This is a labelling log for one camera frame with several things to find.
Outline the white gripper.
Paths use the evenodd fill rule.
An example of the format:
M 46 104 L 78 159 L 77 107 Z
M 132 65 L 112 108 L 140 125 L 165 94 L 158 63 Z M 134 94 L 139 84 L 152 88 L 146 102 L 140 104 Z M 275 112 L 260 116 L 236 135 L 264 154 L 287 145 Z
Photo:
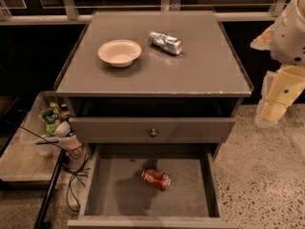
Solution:
M 274 26 L 271 25 L 256 39 L 250 47 L 259 51 L 270 49 Z M 260 128 L 273 127 L 286 113 L 287 108 L 279 103 L 294 103 L 305 89 L 305 67 L 282 64 L 275 73 L 267 71 L 262 87 L 262 99 L 255 111 L 255 124 Z

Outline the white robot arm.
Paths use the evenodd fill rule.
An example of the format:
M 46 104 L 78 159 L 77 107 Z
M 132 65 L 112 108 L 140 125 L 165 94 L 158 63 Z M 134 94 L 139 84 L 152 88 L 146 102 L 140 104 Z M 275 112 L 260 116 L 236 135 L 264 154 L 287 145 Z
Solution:
M 305 0 L 291 0 L 274 23 L 254 39 L 250 46 L 269 51 L 281 63 L 263 79 L 255 124 L 274 126 L 305 90 Z

